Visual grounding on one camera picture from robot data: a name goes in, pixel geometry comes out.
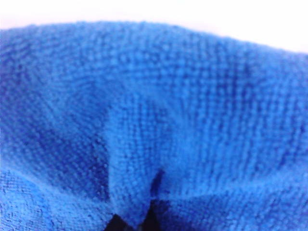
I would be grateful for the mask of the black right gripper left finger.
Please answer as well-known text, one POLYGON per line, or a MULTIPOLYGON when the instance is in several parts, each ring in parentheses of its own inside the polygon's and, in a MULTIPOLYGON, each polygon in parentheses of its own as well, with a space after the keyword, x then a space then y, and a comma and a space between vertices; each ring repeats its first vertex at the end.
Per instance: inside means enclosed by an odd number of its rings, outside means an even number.
POLYGON ((105 231, 134 231, 119 215, 113 215, 107 224, 105 231))

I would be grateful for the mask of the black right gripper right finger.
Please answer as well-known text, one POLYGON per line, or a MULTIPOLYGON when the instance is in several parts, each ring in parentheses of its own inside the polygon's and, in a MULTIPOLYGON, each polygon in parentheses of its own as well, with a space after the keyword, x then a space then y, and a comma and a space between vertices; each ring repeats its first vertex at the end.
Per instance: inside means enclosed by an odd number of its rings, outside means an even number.
POLYGON ((161 231, 161 212, 162 210, 159 207, 159 202, 157 200, 151 201, 146 218, 141 224, 141 231, 161 231))

